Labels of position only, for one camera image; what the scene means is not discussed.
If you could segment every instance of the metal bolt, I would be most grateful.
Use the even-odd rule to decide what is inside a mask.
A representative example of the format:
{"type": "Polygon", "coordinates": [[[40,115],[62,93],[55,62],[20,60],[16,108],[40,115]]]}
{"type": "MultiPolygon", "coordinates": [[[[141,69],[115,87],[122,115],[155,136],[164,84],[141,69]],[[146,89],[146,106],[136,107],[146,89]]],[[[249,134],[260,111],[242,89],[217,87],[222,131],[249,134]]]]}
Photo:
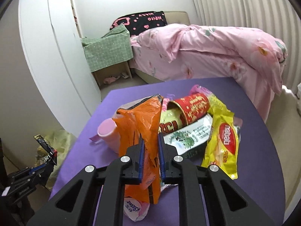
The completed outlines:
{"type": "Polygon", "coordinates": [[[180,155],[176,155],[173,159],[174,159],[176,162],[181,162],[181,161],[183,161],[183,157],[180,156],[180,155]]]}
{"type": "Polygon", "coordinates": [[[93,172],[93,171],[94,171],[94,167],[91,166],[91,165],[86,166],[86,167],[85,167],[85,171],[86,171],[86,172],[93,172]]]}
{"type": "Polygon", "coordinates": [[[217,172],[219,170],[219,167],[217,165],[211,165],[209,167],[209,169],[212,171],[212,172],[217,172]]]}
{"type": "Polygon", "coordinates": [[[125,155],[125,156],[121,157],[120,160],[121,160],[122,162],[128,162],[128,161],[130,160],[130,158],[129,158],[128,156],[125,155]]]}

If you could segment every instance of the bed frame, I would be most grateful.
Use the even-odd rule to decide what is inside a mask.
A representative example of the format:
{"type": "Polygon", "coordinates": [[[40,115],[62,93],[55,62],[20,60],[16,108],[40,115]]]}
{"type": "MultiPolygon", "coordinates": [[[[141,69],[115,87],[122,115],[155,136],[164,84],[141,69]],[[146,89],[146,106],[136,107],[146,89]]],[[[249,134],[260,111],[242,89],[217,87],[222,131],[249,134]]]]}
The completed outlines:
{"type": "MultiPolygon", "coordinates": [[[[190,25],[188,14],[184,11],[167,11],[164,12],[168,24],[190,25]]],[[[141,70],[134,69],[135,73],[148,84],[163,82],[141,70]]]]}

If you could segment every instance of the pink cup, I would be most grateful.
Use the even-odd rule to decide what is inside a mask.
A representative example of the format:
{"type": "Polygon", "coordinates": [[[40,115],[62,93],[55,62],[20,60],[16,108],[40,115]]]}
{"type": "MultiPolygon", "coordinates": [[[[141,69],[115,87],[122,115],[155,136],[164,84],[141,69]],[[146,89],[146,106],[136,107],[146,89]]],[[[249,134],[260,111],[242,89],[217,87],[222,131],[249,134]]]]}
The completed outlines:
{"type": "Polygon", "coordinates": [[[97,134],[115,153],[119,153],[120,134],[112,118],[104,120],[97,128],[97,134]]]}

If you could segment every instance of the floor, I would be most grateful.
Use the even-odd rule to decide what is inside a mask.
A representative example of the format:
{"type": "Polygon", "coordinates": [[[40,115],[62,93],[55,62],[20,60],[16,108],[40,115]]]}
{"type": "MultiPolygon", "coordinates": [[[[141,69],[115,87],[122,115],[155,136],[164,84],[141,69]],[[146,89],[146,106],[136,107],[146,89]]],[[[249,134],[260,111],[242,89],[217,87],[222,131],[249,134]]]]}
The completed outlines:
{"type": "MultiPolygon", "coordinates": [[[[146,82],[138,76],[133,79],[119,79],[110,85],[103,86],[101,95],[104,99],[111,90],[144,84],[146,82]]],[[[287,206],[301,178],[301,117],[296,105],[297,98],[284,87],[281,95],[273,100],[266,123],[282,166],[287,206]]],[[[5,165],[8,173],[16,171],[16,167],[7,159],[5,159],[5,165]]],[[[33,209],[38,210],[49,196],[50,192],[46,188],[38,186],[37,190],[29,196],[33,209]]]]}

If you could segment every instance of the tabletop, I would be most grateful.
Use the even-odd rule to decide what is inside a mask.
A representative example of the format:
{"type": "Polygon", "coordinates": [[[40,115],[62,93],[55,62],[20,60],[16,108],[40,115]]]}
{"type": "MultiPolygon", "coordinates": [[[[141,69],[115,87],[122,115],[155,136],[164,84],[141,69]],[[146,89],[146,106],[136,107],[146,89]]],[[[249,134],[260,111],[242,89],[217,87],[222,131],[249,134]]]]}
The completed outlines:
{"type": "MultiPolygon", "coordinates": [[[[112,117],[119,106],[143,97],[174,94],[175,99],[189,94],[199,84],[212,91],[235,116],[243,120],[238,150],[235,182],[273,219],[282,225],[285,211],[285,191],[282,169],[275,145],[256,108],[243,89],[232,78],[206,78],[170,81],[111,91],[86,124],[67,155],[52,189],[57,193],[86,165],[107,166],[117,155],[104,142],[93,143],[99,124],[112,117]]],[[[132,222],[124,216],[123,225],[179,225],[178,188],[163,191],[157,205],[151,205],[147,216],[132,222]]]]}

